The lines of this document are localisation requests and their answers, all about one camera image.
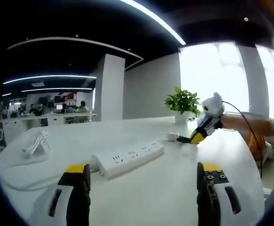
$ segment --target ceiling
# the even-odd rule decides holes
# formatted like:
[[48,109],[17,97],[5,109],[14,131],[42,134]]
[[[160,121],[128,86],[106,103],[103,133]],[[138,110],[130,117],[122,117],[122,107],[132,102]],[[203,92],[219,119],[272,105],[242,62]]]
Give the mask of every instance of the ceiling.
[[[167,22],[187,45],[220,40],[272,45],[270,29],[246,0],[136,2]],[[106,53],[125,58],[130,70],[181,46],[156,21],[121,0],[0,3],[0,94],[20,95],[21,90],[33,89],[32,82],[40,81],[45,88],[93,89],[94,80],[69,78],[2,83],[38,75],[91,75]]]

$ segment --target robotic hand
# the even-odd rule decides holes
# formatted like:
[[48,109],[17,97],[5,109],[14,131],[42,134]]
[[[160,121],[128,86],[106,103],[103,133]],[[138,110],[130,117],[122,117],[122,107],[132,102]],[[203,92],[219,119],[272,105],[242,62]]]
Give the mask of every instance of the robotic hand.
[[202,102],[205,116],[198,127],[190,136],[190,144],[199,144],[207,136],[210,136],[215,129],[221,128],[220,118],[224,112],[222,98],[218,93]]

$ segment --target black cable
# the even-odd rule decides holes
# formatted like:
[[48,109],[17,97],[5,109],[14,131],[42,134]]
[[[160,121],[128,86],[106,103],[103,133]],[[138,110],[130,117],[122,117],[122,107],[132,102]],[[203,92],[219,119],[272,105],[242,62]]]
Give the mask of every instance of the black cable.
[[[239,109],[238,109],[237,107],[235,107],[234,105],[232,105],[231,103],[229,103],[229,102],[227,102],[227,101],[223,101],[223,103],[229,104],[229,105],[231,105],[232,107],[236,108],[237,111],[239,111]],[[244,120],[245,120],[245,121],[247,122],[247,124],[249,125],[249,128],[250,128],[251,132],[253,133],[253,135],[254,135],[254,137],[255,137],[255,140],[256,140],[256,142],[257,142],[257,146],[258,146],[258,149],[259,149],[259,152],[260,152],[260,158],[261,158],[261,171],[260,171],[260,177],[261,177],[261,179],[262,179],[263,156],[262,156],[262,151],[261,151],[261,149],[260,149],[260,147],[259,147],[258,139],[257,139],[257,137],[256,137],[256,135],[255,135],[255,133],[254,133],[254,131],[253,131],[253,129],[252,129],[252,127],[251,127],[249,121],[245,118],[244,114],[243,114],[241,111],[239,111],[239,113],[242,115],[242,117],[244,118]]]

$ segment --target electrical socket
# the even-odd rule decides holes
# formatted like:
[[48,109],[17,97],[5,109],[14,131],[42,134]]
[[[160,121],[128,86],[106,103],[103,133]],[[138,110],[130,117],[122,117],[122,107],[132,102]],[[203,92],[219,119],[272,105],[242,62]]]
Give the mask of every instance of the electrical socket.
[[130,172],[164,154],[164,146],[158,142],[115,153],[95,153],[91,159],[107,179]]

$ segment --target white flower pot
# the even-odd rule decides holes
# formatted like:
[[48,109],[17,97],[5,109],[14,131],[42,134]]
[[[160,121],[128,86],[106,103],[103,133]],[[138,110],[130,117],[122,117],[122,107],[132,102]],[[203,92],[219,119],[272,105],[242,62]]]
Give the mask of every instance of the white flower pot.
[[180,112],[174,113],[175,124],[186,124],[188,122],[188,117],[190,117],[191,112],[184,112],[180,114]]

